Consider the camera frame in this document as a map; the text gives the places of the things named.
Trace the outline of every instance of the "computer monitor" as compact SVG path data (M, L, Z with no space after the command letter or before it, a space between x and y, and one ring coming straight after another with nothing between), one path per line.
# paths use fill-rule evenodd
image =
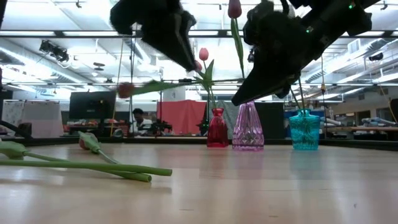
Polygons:
M73 92L70 95L70 119L109 119L113 117L115 91Z

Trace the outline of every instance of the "pink tulip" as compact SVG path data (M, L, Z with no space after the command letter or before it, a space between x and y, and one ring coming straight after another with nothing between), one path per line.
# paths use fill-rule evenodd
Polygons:
M197 60L195 61L195 66L196 66L195 71L200 72L202 70L202 66Z
M201 48L199 51L199 58L202 61L205 61L209 58L209 51L206 48Z
M242 7L240 0L229 0L228 16L231 19L237 19L242 15Z

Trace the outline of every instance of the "purple vase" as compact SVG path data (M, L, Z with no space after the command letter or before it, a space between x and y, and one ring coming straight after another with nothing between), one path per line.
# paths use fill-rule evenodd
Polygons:
M239 107L232 145L234 150L239 151L264 150L264 136L262 135L260 118L253 101Z

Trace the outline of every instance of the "ceiling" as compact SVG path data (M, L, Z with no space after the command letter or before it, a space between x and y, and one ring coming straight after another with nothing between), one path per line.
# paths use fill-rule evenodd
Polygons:
M77 8L73 0L8 0L2 30L113 30L110 26L109 10L115 0L81 0L81 8ZM238 19L239 27L242 28L246 22L244 16L248 10L259 1L241 0L243 15ZM396 30L398 28L398 1L385 1L389 5L386 10L381 10L383 1L372 6L367 11L373 13L373 30ZM230 29L230 19L227 15L228 0L182 0L184 8L190 11L197 20L193 29L198 30L220 30ZM296 10L296 15L302 16L308 9ZM67 63L59 63L51 56L39 51L43 40L49 40L52 44L68 50L70 60ZM385 74L395 73L395 54L398 43L393 39L361 39L361 54L349 54L348 44L355 39L338 39L333 45L325 50L323 54L323 68L326 83L370 83L371 79L381 76L380 70L370 71L370 68L381 67L390 62L384 69ZM215 60L214 79L240 78L238 56L236 55L232 38L194 38L191 39L198 56L198 50L207 48L210 59ZM140 58L134 54L133 63L130 55L131 45L136 42L136 53L142 55ZM244 43L244 58L248 57L249 46ZM129 82L131 80L131 67L134 67L133 82L146 82L151 79L160 79L160 71L163 70L163 78L176 80L189 77L185 70L170 60L164 60L159 52L149 47L139 39L39 39L39 38L1 38L0 52L23 61L26 66L6 65L14 72L26 72L26 77L13 79L14 82L64 82L64 83L103 83L107 78L113 82ZM366 60L372 54L383 52L382 62L370 62ZM103 71L96 71L93 63L103 63ZM245 60L246 75L252 68L252 64ZM312 62L302 72L302 80L313 86L306 86L306 95L316 97L320 93L317 83L321 83L322 60ZM28 86L34 90L35 85ZM78 86L70 91L82 91L87 86ZM328 93L342 94L350 90L358 89L353 86L328 86Z

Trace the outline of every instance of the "red vase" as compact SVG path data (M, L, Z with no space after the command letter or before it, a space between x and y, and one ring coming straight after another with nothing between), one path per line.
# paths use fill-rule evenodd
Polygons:
M211 111L213 118L207 132L207 147L227 147L229 144L228 129L223 119L224 108L215 108Z

